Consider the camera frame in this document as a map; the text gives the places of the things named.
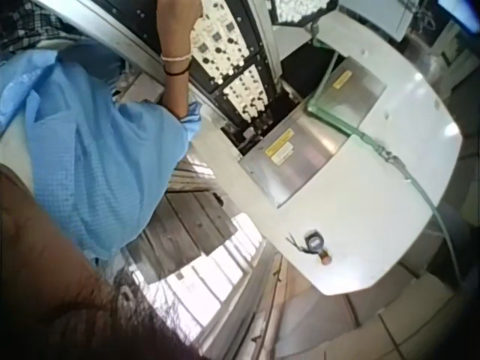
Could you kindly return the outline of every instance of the hair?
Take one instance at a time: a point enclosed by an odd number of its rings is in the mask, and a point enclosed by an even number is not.
[[[139,295],[140,288],[130,288],[131,281],[123,270],[115,279],[115,292],[106,299],[105,307],[64,304],[39,323],[21,330],[12,326],[14,322],[8,321],[12,319],[2,311],[2,358],[15,354],[15,359],[49,360],[207,359],[161,319]],[[136,294],[135,306],[125,301],[125,287]]]

